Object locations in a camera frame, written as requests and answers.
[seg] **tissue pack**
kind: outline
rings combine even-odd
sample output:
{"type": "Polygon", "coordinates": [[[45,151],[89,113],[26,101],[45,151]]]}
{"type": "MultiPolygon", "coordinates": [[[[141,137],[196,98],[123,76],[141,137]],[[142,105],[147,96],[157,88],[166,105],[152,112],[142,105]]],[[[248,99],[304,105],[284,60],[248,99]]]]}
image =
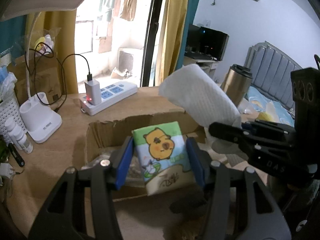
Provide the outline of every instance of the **tissue pack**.
{"type": "Polygon", "coordinates": [[[178,122],[136,129],[132,134],[148,195],[194,182],[178,122]]]}

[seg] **black charging cable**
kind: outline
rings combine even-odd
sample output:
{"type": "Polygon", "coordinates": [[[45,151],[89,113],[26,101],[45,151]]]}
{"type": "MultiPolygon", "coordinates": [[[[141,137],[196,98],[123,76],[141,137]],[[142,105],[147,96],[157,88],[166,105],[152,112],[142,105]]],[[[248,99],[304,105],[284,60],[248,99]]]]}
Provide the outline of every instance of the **black charging cable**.
{"type": "Polygon", "coordinates": [[[90,73],[90,67],[89,67],[89,62],[88,62],[88,60],[87,60],[83,55],[81,55],[81,54],[75,54],[75,53],[70,54],[70,55],[68,55],[68,56],[65,57],[65,59],[63,60],[62,63],[60,62],[60,60],[59,60],[58,58],[56,58],[57,61],[58,61],[58,63],[59,63],[59,65],[60,65],[60,67],[61,67],[62,93],[61,93],[61,96],[60,96],[58,99],[54,100],[52,103],[48,103],[48,104],[47,104],[47,103],[43,102],[43,101],[41,100],[41,98],[39,97],[38,92],[37,92],[37,89],[36,89],[36,67],[37,67],[37,64],[38,64],[39,60],[41,59],[41,57],[54,58],[54,52],[53,52],[53,49],[52,49],[49,45],[47,45],[46,43],[44,43],[44,42],[39,42],[39,43],[37,44],[36,48],[37,48],[39,45],[41,45],[41,44],[42,44],[42,45],[45,45],[46,47],[48,47],[49,50],[51,51],[52,55],[47,54],[47,53],[42,53],[42,52],[40,52],[40,51],[38,51],[38,50],[36,50],[36,49],[30,49],[31,51],[34,51],[34,58],[33,58],[33,59],[34,59],[34,69],[33,69],[33,71],[31,72],[30,69],[29,69],[29,67],[28,67],[27,57],[26,57],[27,52],[25,52],[25,55],[24,55],[24,57],[25,57],[25,62],[26,62],[26,67],[27,67],[27,69],[28,69],[28,72],[29,72],[30,76],[33,75],[33,86],[34,86],[34,88],[35,88],[36,95],[37,95],[39,101],[40,101],[42,104],[44,104],[44,105],[46,105],[46,106],[51,106],[51,105],[57,103],[57,102],[62,98],[62,96],[65,94],[65,98],[64,98],[63,102],[61,103],[61,105],[58,106],[58,107],[54,110],[55,112],[58,112],[59,109],[62,107],[62,105],[63,105],[63,104],[65,103],[65,101],[67,100],[67,94],[68,94],[68,93],[67,93],[65,70],[64,70],[64,67],[63,67],[63,64],[65,63],[66,59],[69,58],[69,57],[71,57],[71,56],[73,56],[73,55],[74,55],[74,56],[81,56],[81,57],[83,57],[83,58],[86,60],[87,65],[88,65],[88,70],[89,70],[88,78],[91,77],[91,80],[92,80],[92,74],[90,73]],[[36,60],[36,53],[39,53],[39,54],[40,54],[40,57],[39,57],[38,60],[36,60]]]}

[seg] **blue gripper pad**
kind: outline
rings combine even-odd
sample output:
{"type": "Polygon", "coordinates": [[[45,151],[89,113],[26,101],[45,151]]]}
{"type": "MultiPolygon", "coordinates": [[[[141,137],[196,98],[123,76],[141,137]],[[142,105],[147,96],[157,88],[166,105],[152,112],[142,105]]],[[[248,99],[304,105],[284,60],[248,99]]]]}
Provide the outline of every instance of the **blue gripper pad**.
{"type": "Polygon", "coordinates": [[[196,178],[196,182],[201,188],[203,188],[205,186],[204,169],[197,154],[197,151],[201,150],[199,149],[198,144],[194,138],[187,138],[186,148],[190,165],[196,178]]]}
{"type": "Polygon", "coordinates": [[[127,176],[134,151],[133,137],[127,137],[120,151],[120,153],[122,153],[122,158],[117,167],[113,165],[117,171],[115,181],[116,190],[119,190],[125,183],[125,178],[127,176]]]}

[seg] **lamp base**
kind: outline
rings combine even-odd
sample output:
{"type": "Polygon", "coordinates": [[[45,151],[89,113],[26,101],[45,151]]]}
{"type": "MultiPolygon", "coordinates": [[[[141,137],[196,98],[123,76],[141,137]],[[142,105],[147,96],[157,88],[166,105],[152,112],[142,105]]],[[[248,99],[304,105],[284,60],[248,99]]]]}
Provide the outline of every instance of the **lamp base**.
{"type": "Polygon", "coordinates": [[[51,118],[48,118],[48,122],[44,126],[40,126],[35,131],[29,131],[28,133],[36,143],[45,142],[62,124],[62,118],[59,114],[52,110],[51,118]]]}
{"type": "MultiPolygon", "coordinates": [[[[48,103],[44,92],[38,93],[44,103],[48,103]]],[[[34,95],[20,107],[20,114],[28,133],[36,143],[45,142],[62,124],[62,118],[49,106],[43,105],[34,95]]]]}

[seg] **yellow toy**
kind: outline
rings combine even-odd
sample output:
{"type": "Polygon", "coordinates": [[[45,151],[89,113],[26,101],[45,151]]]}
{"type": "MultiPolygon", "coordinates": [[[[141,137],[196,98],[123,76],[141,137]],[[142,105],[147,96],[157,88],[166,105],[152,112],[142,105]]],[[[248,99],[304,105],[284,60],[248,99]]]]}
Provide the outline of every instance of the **yellow toy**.
{"type": "Polygon", "coordinates": [[[170,159],[174,148],[174,141],[171,136],[167,135],[160,128],[155,128],[148,134],[143,136],[148,145],[150,155],[157,161],[163,159],[170,159]]]}
{"type": "Polygon", "coordinates": [[[40,51],[42,49],[42,47],[44,46],[44,44],[39,44],[40,42],[46,43],[45,37],[40,37],[36,41],[34,49],[37,51],[40,51]]]}

